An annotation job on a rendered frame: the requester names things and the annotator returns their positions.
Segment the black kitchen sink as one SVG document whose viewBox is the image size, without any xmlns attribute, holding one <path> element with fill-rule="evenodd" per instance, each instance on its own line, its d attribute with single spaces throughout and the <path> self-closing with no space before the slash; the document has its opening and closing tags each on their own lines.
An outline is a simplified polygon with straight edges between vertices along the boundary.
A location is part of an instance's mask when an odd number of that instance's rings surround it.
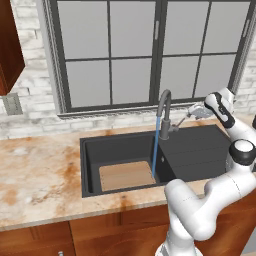
<svg viewBox="0 0 256 256">
<path fill-rule="evenodd" d="M 101 166 L 147 161 L 152 173 L 153 131 L 82 138 L 80 140 L 82 196 L 103 195 Z M 174 179 L 185 182 L 212 179 L 225 173 L 231 139 L 216 125 L 181 128 L 158 140 L 155 184 L 127 191 L 164 186 Z"/>
</svg>

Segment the grey wall outlet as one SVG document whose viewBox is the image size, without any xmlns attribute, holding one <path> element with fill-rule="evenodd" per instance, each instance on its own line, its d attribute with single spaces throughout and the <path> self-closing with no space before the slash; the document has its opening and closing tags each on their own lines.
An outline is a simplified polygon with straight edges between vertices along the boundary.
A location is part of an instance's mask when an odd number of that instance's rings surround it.
<svg viewBox="0 0 256 256">
<path fill-rule="evenodd" d="M 3 96 L 2 99 L 8 116 L 23 114 L 17 93 L 10 93 L 6 96 Z"/>
</svg>

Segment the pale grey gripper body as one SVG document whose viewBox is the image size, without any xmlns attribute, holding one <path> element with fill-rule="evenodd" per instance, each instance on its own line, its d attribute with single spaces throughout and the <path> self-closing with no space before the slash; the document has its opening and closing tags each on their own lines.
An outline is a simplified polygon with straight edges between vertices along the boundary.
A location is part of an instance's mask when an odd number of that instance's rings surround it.
<svg viewBox="0 0 256 256">
<path fill-rule="evenodd" d="M 203 104 L 196 103 L 188 108 L 188 117 L 194 116 L 196 120 L 201 118 L 208 118 L 211 116 L 211 111 Z"/>
</svg>

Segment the dark wood wall cupboard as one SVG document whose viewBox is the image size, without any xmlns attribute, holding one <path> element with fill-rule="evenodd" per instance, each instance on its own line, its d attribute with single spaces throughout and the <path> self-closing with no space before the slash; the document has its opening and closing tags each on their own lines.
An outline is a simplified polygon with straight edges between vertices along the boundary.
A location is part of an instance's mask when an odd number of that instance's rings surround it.
<svg viewBox="0 0 256 256">
<path fill-rule="evenodd" d="M 24 67 L 10 0 L 0 0 L 0 96 L 11 91 Z"/>
</svg>

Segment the dark framed window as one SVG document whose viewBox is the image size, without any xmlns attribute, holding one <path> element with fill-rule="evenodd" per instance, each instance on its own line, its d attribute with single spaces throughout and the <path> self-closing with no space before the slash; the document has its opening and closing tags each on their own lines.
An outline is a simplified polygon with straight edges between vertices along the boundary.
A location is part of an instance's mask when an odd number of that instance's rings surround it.
<svg viewBox="0 0 256 256">
<path fill-rule="evenodd" d="M 175 106 L 235 91 L 256 0 L 38 0 L 61 116 Z"/>
</svg>

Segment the blue water stream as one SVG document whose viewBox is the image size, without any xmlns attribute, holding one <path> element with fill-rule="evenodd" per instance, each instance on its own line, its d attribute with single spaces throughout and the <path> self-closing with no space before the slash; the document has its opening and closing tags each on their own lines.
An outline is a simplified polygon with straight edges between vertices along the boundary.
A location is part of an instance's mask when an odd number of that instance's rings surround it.
<svg viewBox="0 0 256 256">
<path fill-rule="evenodd" d="M 156 118 L 156 130 L 155 130 L 155 141 L 154 141 L 154 151 L 153 151 L 153 158 L 152 158 L 152 177 L 153 178 L 155 178 L 155 171 L 156 171 L 159 129 L 160 129 L 160 117 L 157 116 L 157 118 Z"/>
</svg>

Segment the wooden cupboard door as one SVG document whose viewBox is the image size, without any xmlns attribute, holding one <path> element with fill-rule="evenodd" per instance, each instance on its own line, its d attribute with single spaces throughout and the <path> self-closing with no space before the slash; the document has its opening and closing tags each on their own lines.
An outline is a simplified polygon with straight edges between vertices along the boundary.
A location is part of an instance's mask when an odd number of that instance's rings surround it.
<svg viewBox="0 0 256 256">
<path fill-rule="evenodd" d="M 69 222 L 0 232 L 0 256 L 76 256 Z"/>
<path fill-rule="evenodd" d="M 165 205 L 71 220 L 76 256 L 154 256 L 169 227 Z M 214 235 L 197 241 L 203 256 L 241 256 L 256 228 L 256 190 L 224 208 Z"/>
</svg>

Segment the wooden cutting board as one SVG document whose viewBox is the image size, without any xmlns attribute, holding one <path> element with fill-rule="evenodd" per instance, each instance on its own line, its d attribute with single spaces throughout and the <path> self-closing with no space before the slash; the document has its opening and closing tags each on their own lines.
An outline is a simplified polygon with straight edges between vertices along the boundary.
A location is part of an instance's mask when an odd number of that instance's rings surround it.
<svg viewBox="0 0 256 256">
<path fill-rule="evenodd" d="M 147 161 L 122 163 L 99 168 L 103 191 L 119 190 L 155 184 Z"/>
</svg>

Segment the dark grey sink faucet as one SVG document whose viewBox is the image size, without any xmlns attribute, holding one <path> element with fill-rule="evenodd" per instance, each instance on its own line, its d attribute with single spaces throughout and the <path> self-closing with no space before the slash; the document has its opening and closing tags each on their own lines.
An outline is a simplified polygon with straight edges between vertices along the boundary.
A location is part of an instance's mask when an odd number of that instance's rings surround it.
<svg viewBox="0 0 256 256">
<path fill-rule="evenodd" d="M 161 129 L 159 138 L 161 140 L 168 140 L 170 132 L 177 132 L 178 126 L 172 125 L 170 120 L 170 106 L 171 106 L 171 91 L 166 89 L 159 101 L 158 109 L 157 109 L 157 117 L 163 116 L 161 121 Z"/>
</svg>

